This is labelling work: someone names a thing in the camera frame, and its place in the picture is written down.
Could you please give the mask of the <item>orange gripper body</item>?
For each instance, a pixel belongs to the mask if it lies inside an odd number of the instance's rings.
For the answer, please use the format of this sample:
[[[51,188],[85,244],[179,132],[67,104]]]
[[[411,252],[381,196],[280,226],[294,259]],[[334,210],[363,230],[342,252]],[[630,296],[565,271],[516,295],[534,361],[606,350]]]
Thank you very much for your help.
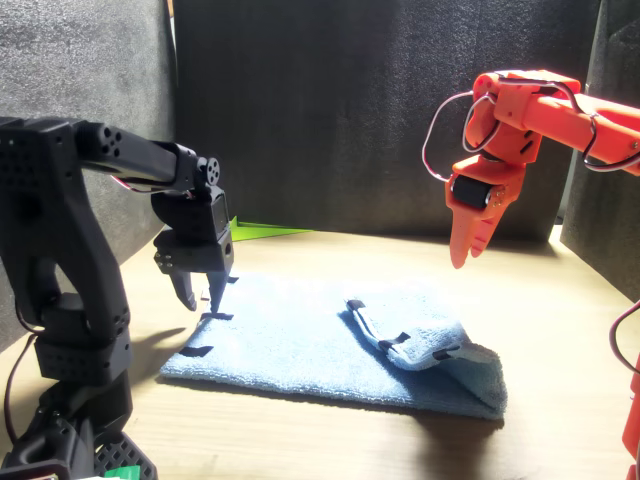
[[[499,218],[518,199],[524,177],[524,164],[474,155],[452,166],[447,181],[447,206],[453,212],[469,212],[473,218]]]

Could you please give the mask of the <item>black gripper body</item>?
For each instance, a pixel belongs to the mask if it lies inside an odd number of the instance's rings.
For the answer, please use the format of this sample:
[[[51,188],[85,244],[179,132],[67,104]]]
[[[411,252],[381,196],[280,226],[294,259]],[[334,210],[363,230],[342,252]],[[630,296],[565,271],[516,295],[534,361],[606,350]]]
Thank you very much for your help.
[[[162,231],[153,241],[154,261],[164,274],[175,272],[212,273],[231,271],[234,250],[231,232],[227,230],[219,240],[184,243],[173,230]]]

